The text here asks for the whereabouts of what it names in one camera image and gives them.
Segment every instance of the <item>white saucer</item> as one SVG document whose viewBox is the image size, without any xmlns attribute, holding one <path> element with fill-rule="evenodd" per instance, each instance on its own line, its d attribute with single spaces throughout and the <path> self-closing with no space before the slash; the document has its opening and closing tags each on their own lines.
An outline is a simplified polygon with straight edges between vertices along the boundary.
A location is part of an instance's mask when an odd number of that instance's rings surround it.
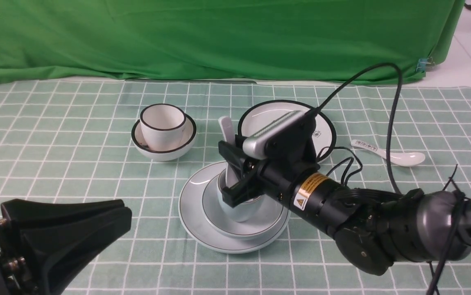
<svg viewBox="0 0 471 295">
<path fill-rule="evenodd" d="M 217 178 L 214 177 L 207 185 L 203 193 L 202 208 L 207 221 L 220 233 L 239 239 L 249 239 L 265 233 L 273 227 L 286 210 L 268 196 L 264 200 L 254 216 L 245 222 L 235 222 L 224 213 L 219 205 L 217 197 Z"/>
<path fill-rule="evenodd" d="M 205 218 L 202 198 L 208 183 L 226 168 L 226 162 L 217 162 L 196 172 L 186 183 L 179 197 L 179 219 L 186 232 L 201 245 L 222 253 L 243 254 L 254 252 L 275 241 L 286 229 L 290 211 L 283 210 L 280 220 L 269 230 L 249 239 L 223 235 Z"/>
<path fill-rule="evenodd" d="M 241 136 L 252 136 L 287 112 L 308 111 L 311 108 L 306 103 L 291 100 L 270 100 L 256 104 L 247 110 L 239 120 L 238 134 Z M 316 155 L 319 154 L 321 149 L 329 147 L 322 154 L 320 160 L 332 153 L 336 138 L 332 122 L 325 114 L 320 112 L 319 116 L 316 117 L 316 130 L 312 135 Z"/>
<path fill-rule="evenodd" d="M 192 119 L 191 116 L 186 115 L 185 129 L 183 130 L 183 138 L 181 138 L 179 147 L 177 149 L 159 152 L 152 151 L 146 144 L 146 140 L 144 139 L 143 131 L 140 126 L 140 120 L 137 120 L 132 127 L 132 141 L 136 145 L 139 153 L 150 159 L 162 162 L 177 159 L 187 153 L 192 146 L 194 146 L 196 134 L 197 126 L 194 119 Z"/>
</svg>

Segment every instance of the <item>ceramic spoon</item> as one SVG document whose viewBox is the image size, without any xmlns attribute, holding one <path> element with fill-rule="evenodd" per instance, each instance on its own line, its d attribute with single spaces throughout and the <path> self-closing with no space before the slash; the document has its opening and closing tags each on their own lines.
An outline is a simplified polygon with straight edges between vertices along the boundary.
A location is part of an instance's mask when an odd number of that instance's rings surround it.
<svg viewBox="0 0 471 295">
<path fill-rule="evenodd" d="M 236 134 L 234 133 L 234 127 L 232 125 L 232 119 L 229 116 L 222 116 L 219 118 L 219 125 L 221 126 L 221 132 L 223 133 L 224 141 L 228 144 L 236 145 Z M 226 164 L 226 186 L 232 187 L 234 184 L 238 183 L 239 179 L 237 178 L 236 172 L 232 167 L 227 163 Z"/>
<path fill-rule="evenodd" d="M 352 140 L 350 142 L 351 146 L 356 148 L 365 149 L 371 151 L 374 154 L 387 159 L 387 151 L 380 149 L 377 146 L 364 142 L 362 140 Z M 422 153 L 390 153 L 390 162 L 398 166 L 403 167 L 412 167 L 421 164 L 425 160 L 425 155 Z"/>
</svg>

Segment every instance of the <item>warning label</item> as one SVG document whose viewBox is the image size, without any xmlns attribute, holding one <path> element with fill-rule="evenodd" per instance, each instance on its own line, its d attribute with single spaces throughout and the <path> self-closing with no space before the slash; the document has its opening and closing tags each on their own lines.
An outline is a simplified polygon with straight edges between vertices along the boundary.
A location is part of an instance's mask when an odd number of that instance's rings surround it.
<svg viewBox="0 0 471 295">
<path fill-rule="evenodd" d="M 328 177 L 319 172 L 309 176 L 299 188 L 294 198 L 294 206 L 305 211 L 306 203 L 308 203 L 311 194 L 316 190 L 316 187 L 326 179 L 328 179 Z"/>
</svg>

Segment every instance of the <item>black cable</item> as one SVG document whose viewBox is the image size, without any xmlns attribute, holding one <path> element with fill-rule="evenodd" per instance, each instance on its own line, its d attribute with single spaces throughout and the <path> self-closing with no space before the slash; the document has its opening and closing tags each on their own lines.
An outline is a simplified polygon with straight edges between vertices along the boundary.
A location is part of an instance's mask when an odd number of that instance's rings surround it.
<svg viewBox="0 0 471 295">
<path fill-rule="evenodd" d="M 456 175 L 456 171 L 458 170 L 458 164 L 456 164 L 456 167 L 454 167 L 454 171 L 452 172 L 452 175 L 448 178 L 448 181 L 447 183 L 445 184 L 445 186 L 443 187 L 442 191 L 446 190 L 447 187 L 449 186 L 449 184 L 451 182 L 453 182 L 454 180 L 454 175 Z M 432 278 L 434 278 L 434 276 L 436 275 L 434 272 L 434 268 L 432 267 L 432 261 L 428 261 L 428 265 L 430 266 L 430 274 L 432 275 Z M 439 290 L 438 290 L 438 287 L 437 287 L 437 283 L 433 285 L 433 282 L 430 282 L 430 287 L 431 288 L 433 287 L 434 290 L 436 291 L 436 295 L 439 295 Z"/>
<path fill-rule="evenodd" d="M 448 232 L 447 241 L 445 242 L 445 246 L 441 251 L 441 255 L 439 256 L 439 261 L 436 266 L 436 273 L 434 273 L 434 276 L 432 276 L 432 281 L 428 286 L 426 295 L 433 295 L 434 290 L 437 288 L 439 278 L 441 277 L 441 273 L 443 272 L 443 268 L 445 267 L 445 263 L 447 262 L 447 256 L 451 251 L 451 246 L 454 241 L 454 237 L 456 237 L 458 225 L 460 224 L 460 221 L 462 220 L 463 216 L 463 200 L 465 199 L 464 194 L 460 191 L 459 187 L 456 185 L 456 182 L 453 179 L 451 180 L 451 182 L 456 187 L 456 191 L 454 192 L 454 194 L 457 198 L 457 202 L 454 206 L 454 210 L 452 213 L 452 226 Z"/>
<path fill-rule="evenodd" d="M 432 261 L 427 261 L 428 266 L 430 267 L 430 274 L 434 278 L 434 267 L 432 266 Z M 437 288 L 437 285 L 435 286 L 434 290 L 436 291 L 436 295 L 439 295 L 439 290 Z"/>
<path fill-rule="evenodd" d="M 353 157 L 348 157 L 348 158 L 344 159 L 343 161 L 341 161 L 341 162 L 335 164 L 334 167 L 332 167 L 332 169 L 330 169 L 330 170 L 327 172 L 327 175 L 331 175 L 332 172 L 334 172 L 335 169 L 337 169 L 339 166 L 341 166 L 341 165 L 343 165 L 344 163 L 346 163 L 346 161 L 348 161 L 348 166 L 347 166 L 347 168 L 348 168 L 349 166 L 352 165 L 352 162 L 354 161 L 354 158 L 353 158 Z M 341 179 L 341 185 L 344 185 L 344 177 L 345 177 L 345 175 L 346 175 L 345 172 L 343 172 L 342 177 L 341 177 L 341 178 L 342 178 L 342 179 Z"/>
<path fill-rule="evenodd" d="M 456 171 L 458 170 L 458 164 L 456 164 L 456 167 L 454 167 L 454 172 L 452 172 L 452 175 L 451 177 L 448 178 L 448 181 L 447 183 L 445 184 L 445 186 L 443 187 L 442 191 L 444 191 L 445 189 L 447 189 L 448 185 L 452 182 L 452 180 L 454 179 L 454 175 L 456 175 Z"/>
<path fill-rule="evenodd" d="M 378 68 L 381 68 L 381 67 L 391 67 L 391 68 L 395 69 L 396 73 L 398 74 L 398 86 L 396 88 L 396 93 L 394 95 L 394 101 L 392 103 L 392 109 L 391 109 L 390 118 L 389 118 L 389 127 L 388 127 L 388 131 L 387 131 L 386 153 L 387 153 L 387 171 L 388 171 L 388 174 L 389 174 L 390 183 L 391 183 L 392 188 L 394 189 L 394 191 L 397 194 L 401 194 L 401 191 L 398 188 L 398 185 L 397 185 L 397 183 L 394 179 L 394 174 L 392 173 L 392 163 L 391 163 L 391 160 L 390 160 L 390 146 L 391 146 L 391 139 L 392 139 L 392 127 L 394 125 L 394 117 L 395 117 L 395 113 L 396 113 L 396 108 L 398 107 L 398 100 L 399 100 L 399 97 L 400 97 L 401 88 L 403 86 L 403 73 L 401 72 L 401 69 L 399 69 L 398 65 L 395 65 L 392 62 L 382 62 L 380 64 L 373 65 L 373 66 L 370 66 L 370 67 L 362 70 L 361 72 L 355 74 L 352 78 L 348 79 L 345 83 L 341 84 L 336 90 L 334 90 L 334 92 L 332 92 L 331 95 L 329 95 L 327 97 L 327 99 L 325 99 L 325 101 L 323 101 L 323 103 L 319 107 L 313 108 L 307 113 L 314 114 L 313 112 L 316 112 L 316 113 L 321 112 L 321 110 L 331 101 L 331 99 L 333 99 L 333 97 L 339 91 L 341 91 L 343 88 L 345 88 L 348 84 L 352 83 L 355 79 L 359 78 L 364 73 L 367 73 L 369 71 L 372 71 L 373 69 L 378 69 Z"/>
<path fill-rule="evenodd" d="M 319 154 L 317 155 L 316 159 L 318 162 L 320 162 L 322 159 L 321 159 L 321 155 L 323 153 L 323 151 L 325 151 L 325 149 L 329 148 L 328 146 L 325 146 L 324 148 L 322 148 L 319 152 Z M 351 149 L 349 149 L 348 147 L 345 147 L 345 146 L 336 146 L 334 147 L 335 150 L 346 150 L 346 151 L 349 151 L 353 158 L 352 157 L 348 157 L 346 159 L 344 159 L 343 161 L 335 164 L 334 167 L 332 167 L 332 169 L 329 170 L 329 172 L 327 172 L 327 175 L 330 175 L 336 168 L 338 168 L 339 166 L 341 166 L 342 164 L 344 164 L 346 161 L 349 161 L 348 162 L 348 165 L 346 166 L 345 170 L 343 171 L 343 174 L 342 174 L 342 177 L 341 177 L 341 185 L 344 185 L 346 186 L 348 184 L 348 180 L 354 176 L 355 174 L 358 174 L 359 172 L 361 172 L 363 170 L 363 163 L 361 163 L 361 160 L 359 159 L 359 157 L 357 157 L 357 155 L 354 153 L 354 151 L 352 151 Z M 350 174 L 348 174 L 348 170 L 350 170 L 350 167 L 352 166 L 353 162 L 354 162 L 354 159 L 357 161 L 358 165 L 359 165 L 359 168 L 357 168 L 356 170 L 352 171 Z"/>
</svg>

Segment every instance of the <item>cup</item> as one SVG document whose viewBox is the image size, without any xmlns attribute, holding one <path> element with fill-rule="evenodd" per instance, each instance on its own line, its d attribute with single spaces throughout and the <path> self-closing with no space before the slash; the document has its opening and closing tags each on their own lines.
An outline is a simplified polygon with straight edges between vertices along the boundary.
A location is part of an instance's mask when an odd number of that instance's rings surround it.
<svg viewBox="0 0 471 295">
<path fill-rule="evenodd" d="M 234 220 L 235 222 L 245 222 L 254 216 L 254 214 L 263 204 L 265 198 L 264 196 L 258 196 L 257 198 L 241 203 L 234 208 L 230 207 L 223 201 L 223 194 L 221 192 L 221 189 L 226 187 L 225 173 L 226 170 L 223 170 L 217 178 L 217 199 L 219 200 L 221 209 L 223 209 L 228 218 Z"/>
<path fill-rule="evenodd" d="M 185 121 L 185 112 L 167 103 L 152 104 L 140 112 L 143 137 L 152 151 L 177 149 L 183 137 Z"/>
</svg>

